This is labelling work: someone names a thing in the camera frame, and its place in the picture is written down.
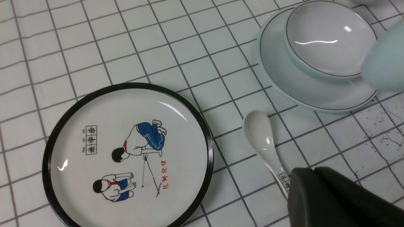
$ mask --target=black plate rim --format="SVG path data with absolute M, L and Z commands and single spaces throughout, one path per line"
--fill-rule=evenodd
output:
M 113 92 L 113 91 L 118 91 L 118 90 L 124 90 L 124 89 L 146 89 L 146 90 L 153 90 L 156 92 L 160 92 L 163 94 L 166 94 L 180 103 L 182 103 L 194 116 L 194 118 L 197 120 L 203 134 L 205 137 L 206 141 L 206 148 L 207 148 L 207 165 L 206 165 L 206 173 L 205 173 L 205 178 L 203 180 L 201 189 L 199 190 L 196 198 L 194 201 L 191 203 L 191 205 L 188 207 L 188 209 L 180 216 L 178 217 L 174 222 L 171 224 L 167 225 L 167 227 L 177 227 L 181 226 L 184 224 L 190 217 L 191 215 L 195 212 L 195 210 L 198 208 L 198 206 L 201 204 L 208 188 L 210 185 L 210 180 L 212 179 L 212 174 L 213 174 L 213 147 L 212 147 L 212 137 L 209 132 L 209 128 L 206 124 L 206 122 L 203 120 L 202 116 L 199 114 L 199 112 L 195 109 L 195 107 L 188 102 L 185 98 L 183 98 L 181 95 L 173 92 L 172 90 L 169 90 L 167 88 L 155 85 L 155 84 L 146 84 L 146 83 L 123 83 L 123 84 L 116 84 L 116 85 L 111 85 L 105 88 L 101 88 L 95 92 L 92 92 L 76 102 L 72 107 L 69 108 L 69 110 L 60 118 L 56 126 L 54 127 L 52 133 L 49 136 L 48 142 L 45 147 L 45 152 L 44 152 L 44 158 L 42 161 L 42 181 L 45 189 L 45 194 L 46 197 L 49 201 L 49 204 L 55 214 L 58 216 L 58 218 L 63 222 L 64 225 L 68 227 L 81 227 L 78 225 L 72 218 L 70 218 L 67 213 L 63 210 L 62 206 L 60 205 L 59 201 L 56 198 L 55 192 L 53 190 L 52 186 L 52 181 L 51 181 L 51 158 L 52 158 L 52 153 L 53 153 L 53 148 L 55 146 L 56 140 L 63 129 L 63 127 L 66 125 L 68 120 L 84 105 L 89 103 L 90 101 L 96 99 L 97 97 L 100 97 L 102 95 L 105 95 L 107 93 Z

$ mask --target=tiled surface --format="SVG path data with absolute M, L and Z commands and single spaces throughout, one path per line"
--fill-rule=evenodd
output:
M 402 0 L 335 1 L 354 7 L 379 37 L 403 18 Z M 0 226 L 62 226 L 42 187 L 47 137 L 77 100 L 123 82 L 178 92 L 212 131 L 212 182 L 186 226 L 289 226 L 285 198 L 242 135 L 253 109 L 269 116 L 288 173 L 329 166 L 404 208 L 403 95 L 381 92 L 352 114 L 314 113 L 260 71 L 259 28 L 300 2 L 0 0 Z

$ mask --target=white ceramic spoon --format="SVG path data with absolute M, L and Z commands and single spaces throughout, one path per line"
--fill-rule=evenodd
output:
M 260 110 L 250 112 L 244 118 L 243 130 L 248 142 L 258 156 L 264 160 L 265 165 L 272 172 L 287 198 L 290 179 L 276 153 L 271 122 L 269 122 L 268 116 Z

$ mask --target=white plate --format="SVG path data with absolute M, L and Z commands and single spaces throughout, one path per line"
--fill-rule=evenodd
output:
M 49 137 L 42 171 L 50 205 L 67 226 L 180 226 L 208 189 L 212 141 L 181 96 L 118 84 L 66 112 Z
M 375 96 L 376 90 L 362 77 L 348 82 L 320 80 L 300 71 L 283 45 L 285 22 L 293 8 L 269 18 L 258 36 L 258 60 L 272 86 L 299 105 L 316 111 L 348 112 L 360 108 Z

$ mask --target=black hair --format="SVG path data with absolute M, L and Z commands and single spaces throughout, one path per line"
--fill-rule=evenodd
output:
M 93 184 L 93 190 L 95 193 L 101 193 L 102 180 L 96 180 Z
M 112 152 L 112 160 L 114 162 L 122 162 L 122 154 L 125 153 L 125 149 L 123 147 L 116 148 Z

